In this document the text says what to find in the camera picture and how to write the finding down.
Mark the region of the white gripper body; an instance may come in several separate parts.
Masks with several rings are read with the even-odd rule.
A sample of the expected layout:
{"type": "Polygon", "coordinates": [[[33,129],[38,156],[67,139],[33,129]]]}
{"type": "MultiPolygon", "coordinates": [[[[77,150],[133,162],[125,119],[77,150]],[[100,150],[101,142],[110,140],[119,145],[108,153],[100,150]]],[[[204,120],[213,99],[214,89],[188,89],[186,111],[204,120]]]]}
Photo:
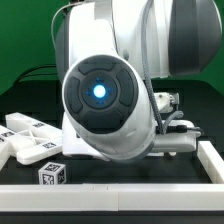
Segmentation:
{"type": "Polygon", "coordinates": [[[188,120],[165,123],[164,135],[157,134],[153,116],[134,112],[115,132],[96,134],[64,114],[62,149],[66,156],[90,155],[97,158],[144,158],[149,153],[192,152],[202,134],[188,120]]]}

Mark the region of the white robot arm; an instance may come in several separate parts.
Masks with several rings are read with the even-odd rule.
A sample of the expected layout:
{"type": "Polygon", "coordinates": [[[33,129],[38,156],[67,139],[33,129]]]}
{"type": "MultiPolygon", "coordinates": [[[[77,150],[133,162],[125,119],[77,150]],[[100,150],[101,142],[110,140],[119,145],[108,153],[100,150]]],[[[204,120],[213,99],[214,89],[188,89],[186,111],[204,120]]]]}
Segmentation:
{"type": "Polygon", "coordinates": [[[57,34],[62,151],[127,163],[192,152],[199,128],[154,92],[154,78],[201,72],[221,45],[214,0],[83,0],[57,34]]]}

